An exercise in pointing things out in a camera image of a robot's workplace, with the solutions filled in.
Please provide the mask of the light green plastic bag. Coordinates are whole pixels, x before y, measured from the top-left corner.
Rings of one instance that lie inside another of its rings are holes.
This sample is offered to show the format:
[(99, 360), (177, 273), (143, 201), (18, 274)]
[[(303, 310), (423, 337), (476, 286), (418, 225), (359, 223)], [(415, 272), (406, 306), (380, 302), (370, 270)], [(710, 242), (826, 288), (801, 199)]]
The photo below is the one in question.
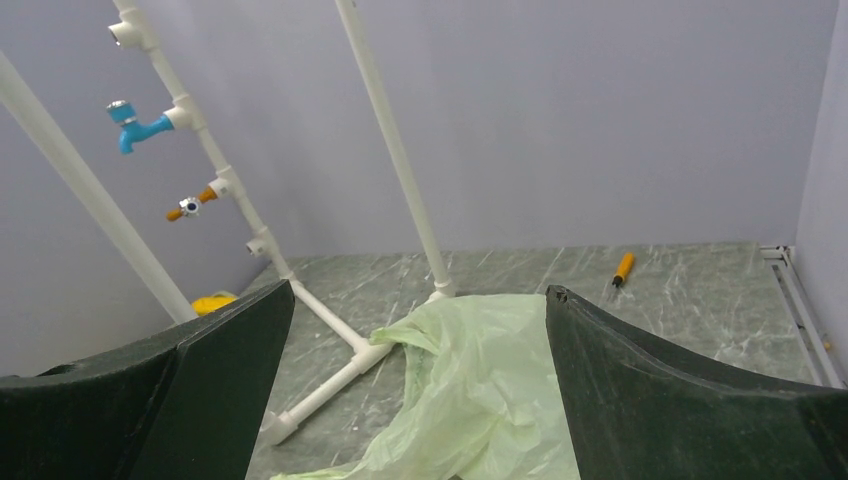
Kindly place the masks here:
[(405, 359), (403, 404), (359, 461), (316, 479), (575, 479), (540, 294), (421, 306), (371, 335)]

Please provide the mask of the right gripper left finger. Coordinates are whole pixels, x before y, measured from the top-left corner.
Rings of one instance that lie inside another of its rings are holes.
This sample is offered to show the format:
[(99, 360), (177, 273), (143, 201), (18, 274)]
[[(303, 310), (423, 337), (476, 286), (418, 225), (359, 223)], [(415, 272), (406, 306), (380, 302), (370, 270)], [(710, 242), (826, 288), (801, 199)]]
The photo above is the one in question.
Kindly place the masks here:
[(5, 479), (242, 479), (295, 307), (282, 280), (127, 345), (1, 380)]

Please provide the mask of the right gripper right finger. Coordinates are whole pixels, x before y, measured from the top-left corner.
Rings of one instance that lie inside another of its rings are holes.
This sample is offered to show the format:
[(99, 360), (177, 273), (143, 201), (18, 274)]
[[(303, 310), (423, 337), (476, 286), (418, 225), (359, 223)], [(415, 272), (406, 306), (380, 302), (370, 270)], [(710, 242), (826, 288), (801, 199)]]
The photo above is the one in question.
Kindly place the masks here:
[(697, 354), (563, 286), (546, 330), (584, 479), (843, 479), (847, 393)]

